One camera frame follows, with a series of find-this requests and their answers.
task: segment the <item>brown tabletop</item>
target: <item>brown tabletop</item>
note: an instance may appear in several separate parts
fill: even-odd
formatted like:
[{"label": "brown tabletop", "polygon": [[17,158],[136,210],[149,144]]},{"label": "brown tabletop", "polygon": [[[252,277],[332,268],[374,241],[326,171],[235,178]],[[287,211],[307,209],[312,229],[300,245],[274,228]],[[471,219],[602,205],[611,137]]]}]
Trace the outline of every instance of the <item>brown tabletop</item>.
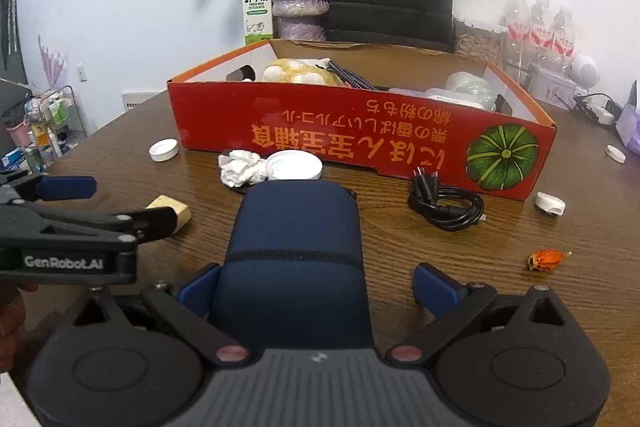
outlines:
[{"label": "brown tabletop", "polygon": [[[612,390],[597,425],[636,425],[640,158],[629,154],[624,165],[617,164],[604,153],[607,144],[620,147],[617,136],[581,114],[550,106],[548,112],[558,123],[558,136],[535,190],[566,202],[559,219],[537,213],[533,196],[524,203],[484,196],[485,223],[443,232],[409,210],[405,180],[338,166],[326,166],[324,178],[358,194],[377,346],[386,349],[425,322],[410,289],[410,271],[421,261],[461,282],[488,282],[502,293],[524,293],[544,282],[553,286],[609,365]],[[170,161],[152,162],[149,146],[167,137],[177,137],[177,130],[164,92],[84,140],[50,169],[52,174],[88,174],[98,180],[97,196],[67,203],[74,208],[143,208],[159,194],[191,207],[193,219],[175,237],[140,248],[139,282],[133,288],[118,287],[119,293],[132,293],[158,279],[179,281],[204,264],[221,263],[225,254],[241,196],[220,183],[214,153],[181,150]],[[527,256],[543,248],[573,255],[552,274],[529,272]],[[27,336],[47,314],[66,310],[78,292],[49,286],[27,295]]]}]

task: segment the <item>white round speaker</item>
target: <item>white round speaker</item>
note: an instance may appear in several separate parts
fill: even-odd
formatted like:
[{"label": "white round speaker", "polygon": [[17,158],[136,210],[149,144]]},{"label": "white round speaker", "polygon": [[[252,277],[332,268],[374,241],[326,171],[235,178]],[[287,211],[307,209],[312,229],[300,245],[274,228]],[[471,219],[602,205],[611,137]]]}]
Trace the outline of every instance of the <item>white round speaker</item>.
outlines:
[{"label": "white round speaker", "polygon": [[600,79],[596,61],[589,55],[575,55],[574,61],[571,63],[571,69],[569,70],[569,77],[584,89],[595,86]]}]

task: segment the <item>bottle with red label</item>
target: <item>bottle with red label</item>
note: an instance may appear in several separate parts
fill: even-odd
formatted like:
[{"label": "bottle with red label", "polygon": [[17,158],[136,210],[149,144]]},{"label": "bottle with red label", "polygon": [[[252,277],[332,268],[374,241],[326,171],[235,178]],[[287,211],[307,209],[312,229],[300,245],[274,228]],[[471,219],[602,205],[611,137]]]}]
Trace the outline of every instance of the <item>bottle with red label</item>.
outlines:
[{"label": "bottle with red label", "polygon": [[552,26],[554,33],[551,44],[551,70],[556,73],[567,74],[574,58],[575,31],[571,19],[571,10],[561,6]]},{"label": "bottle with red label", "polygon": [[548,13],[549,0],[536,0],[531,8],[531,35],[526,46],[530,66],[546,67],[554,33]]},{"label": "bottle with red label", "polygon": [[519,71],[529,67],[527,55],[522,53],[531,31],[531,19],[525,0],[510,0],[504,10],[504,15],[507,36],[504,39],[502,60],[505,71],[517,79]]}]

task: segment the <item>orange dried pod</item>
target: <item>orange dried pod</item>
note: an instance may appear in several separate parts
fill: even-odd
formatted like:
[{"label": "orange dried pod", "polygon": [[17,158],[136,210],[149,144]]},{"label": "orange dried pod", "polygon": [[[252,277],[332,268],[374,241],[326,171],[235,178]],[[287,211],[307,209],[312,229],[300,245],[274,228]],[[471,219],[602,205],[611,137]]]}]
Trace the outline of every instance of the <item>orange dried pod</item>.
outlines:
[{"label": "orange dried pod", "polygon": [[569,253],[558,250],[538,250],[529,255],[529,269],[550,272],[554,270]]}]

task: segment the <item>crumpled white tissue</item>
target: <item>crumpled white tissue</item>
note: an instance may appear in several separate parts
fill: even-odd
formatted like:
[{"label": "crumpled white tissue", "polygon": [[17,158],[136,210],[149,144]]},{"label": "crumpled white tissue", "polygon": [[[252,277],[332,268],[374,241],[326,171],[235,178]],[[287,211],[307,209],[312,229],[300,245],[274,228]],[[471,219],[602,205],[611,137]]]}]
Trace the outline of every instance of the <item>crumpled white tissue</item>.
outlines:
[{"label": "crumpled white tissue", "polygon": [[220,181],[227,187],[241,187],[245,183],[255,185],[267,179],[267,160],[260,155],[243,150],[233,150],[229,156],[218,156]]}]

